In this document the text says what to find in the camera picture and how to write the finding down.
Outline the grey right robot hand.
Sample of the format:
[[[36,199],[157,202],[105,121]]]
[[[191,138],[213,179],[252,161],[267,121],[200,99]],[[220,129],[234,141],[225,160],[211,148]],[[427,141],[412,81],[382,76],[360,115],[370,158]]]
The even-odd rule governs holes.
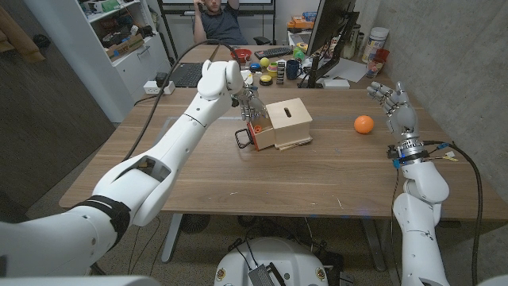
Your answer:
[[[418,116],[402,82],[395,89],[376,81],[367,88],[368,95],[379,101],[387,116],[387,128],[397,142],[419,137]]]

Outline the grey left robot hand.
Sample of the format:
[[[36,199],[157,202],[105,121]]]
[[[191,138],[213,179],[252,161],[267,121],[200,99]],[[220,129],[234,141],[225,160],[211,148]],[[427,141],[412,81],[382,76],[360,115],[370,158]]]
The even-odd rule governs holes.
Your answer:
[[[259,117],[269,117],[265,104],[260,100],[258,87],[244,87],[234,97],[239,102],[243,121],[252,122]]]

